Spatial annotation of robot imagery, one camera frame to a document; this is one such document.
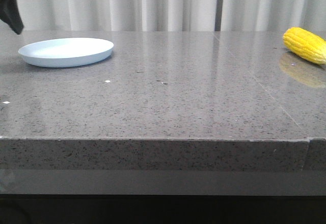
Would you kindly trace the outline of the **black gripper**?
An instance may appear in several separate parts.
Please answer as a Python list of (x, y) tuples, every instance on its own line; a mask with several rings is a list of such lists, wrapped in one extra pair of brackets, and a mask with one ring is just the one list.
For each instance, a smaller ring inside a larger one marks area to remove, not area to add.
[(24, 25), (21, 20), (17, 0), (1, 0), (1, 20), (6, 23), (13, 32), (20, 35)]

